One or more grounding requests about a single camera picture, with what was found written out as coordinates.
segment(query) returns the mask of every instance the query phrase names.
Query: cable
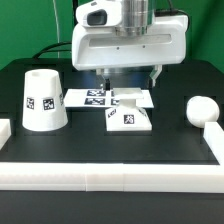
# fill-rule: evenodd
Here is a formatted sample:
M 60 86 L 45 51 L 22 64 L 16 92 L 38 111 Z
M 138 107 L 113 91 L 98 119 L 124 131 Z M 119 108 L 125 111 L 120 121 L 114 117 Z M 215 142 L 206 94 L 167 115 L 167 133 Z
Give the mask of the cable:
M 71 41 L 64 41 L 64 42 L 60 42 L 60 43 L 56 43 L 56 44 L 52 44 L 49 45 L 45 48 L 43 48 L 41 51 L 39 51 L 38 53 L 36 53 L 33 58 L 39 58 L 40 55 L 42 55 L 43 53 L 47 53 L 50 52 L 49 50 L 55 47 L 60 47 L 60 46 L 64 46 L 64 45 L 71 45 L 72 42 Z
M 33 58 L 39 58 L 39 56 L 41 56 L 42 54 L 45 54 L 45 53 L 51 53 L 51 52 L 71 52 L 71 50 L 63 50 L 63 49 L 60 49 L 60 50 L 46 50 L 46 51 L 40 51 L 38 53 L 38 55 L 35 55 L 33 56 Z
M 56 0 L 53 0 L 54 5 L 54 14 L 55 14 L 55 21 L 56 21 L 56 27 L 57 27 L 57 40 L 58 43 L 60 43 L 60 27 L 59 27 L 59 20 L 58 20 L 58 11 L 57 11 L 57 4 Z
M 172 3 L 172 0 L 167 0 L 168 1 L 168 4 L 169 4 L 169 9 L 156 9 L 155 11 L 155 16 L 156 17 L 161 17 L 161 16 L 175 16 L 177 14 L 183 14 L 183 15 L 186 15 L 188 17 L 188 26 L 187 26 L 187 30 L 189 29 L 190 27 L 190 23 L 191 23 L 191 20 L 190 20 L 190 16 L 183 10 L 179 10 L 179 9 L 175 9 L 173 7 L 173 3 Z
M 173 2 L 172 2 L 172 0 L 167 0 L 167 1 L 169 3 L 170 9 L 173 9 Z

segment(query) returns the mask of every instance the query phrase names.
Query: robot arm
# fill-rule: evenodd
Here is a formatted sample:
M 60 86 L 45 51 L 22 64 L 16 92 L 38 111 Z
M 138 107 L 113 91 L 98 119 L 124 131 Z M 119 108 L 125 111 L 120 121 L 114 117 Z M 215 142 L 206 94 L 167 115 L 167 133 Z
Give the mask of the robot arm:
M 72 39 L 73 66 L 88 70 L 156 65 L 161 72 L 162 65 L 182 62 L 188 17 L 155 17 L 152 2 L 98 0 L 80 6 Z

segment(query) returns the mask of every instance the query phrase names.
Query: white foam border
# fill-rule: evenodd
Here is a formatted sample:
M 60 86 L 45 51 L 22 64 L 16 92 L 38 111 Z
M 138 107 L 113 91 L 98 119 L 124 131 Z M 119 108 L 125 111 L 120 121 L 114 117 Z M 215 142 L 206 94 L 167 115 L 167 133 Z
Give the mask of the white foam border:
M 224 132 L 205 125 L 220 165 L 0 163 L 0 190 L 224 193 Z

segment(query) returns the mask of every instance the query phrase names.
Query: black tabletop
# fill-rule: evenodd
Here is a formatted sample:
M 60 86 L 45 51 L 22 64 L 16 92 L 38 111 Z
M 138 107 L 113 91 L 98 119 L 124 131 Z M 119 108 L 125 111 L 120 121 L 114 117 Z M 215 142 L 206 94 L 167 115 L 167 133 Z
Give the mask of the black tabletop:
M 67 108 L 68 124 L 52 132 L 22 127 L 24 74 L 59 71 L 64 95 L 69 88 L 99 88 L 94 71 L 79 72 L 69 59 L 20 59 L 0 71 L 0 118 L 10 118 L 12 136 L 0 162 L 218 164 L 203 129 L 186 119 L 186 103 L 212 97 L 223 127 L 224 76 L 210 63 L 185 61 L 163 67 L 150 89 L 151 132 L 107 132 L 105 108 Z M 113 87 L 148 88 L 150 67 L 111 76 Z M 222 194 L 125 192 L 0 192 L 1 223 L 223 223 Z

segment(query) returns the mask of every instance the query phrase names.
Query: white robot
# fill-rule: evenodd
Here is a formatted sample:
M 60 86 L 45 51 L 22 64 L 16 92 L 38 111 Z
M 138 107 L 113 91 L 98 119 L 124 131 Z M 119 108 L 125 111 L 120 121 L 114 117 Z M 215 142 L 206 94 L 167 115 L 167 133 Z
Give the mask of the white robot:
M 77 70 L 153 66 L 153 86 L 162 65 L 182 62 L 186 54 L 186 15 L 156 17 L 154 0 L 95 0 L 77 8 L 72 63 Z M 108 131 L 151 130 L 141 90 L 114 89 L 117 108 L 106 110 Z

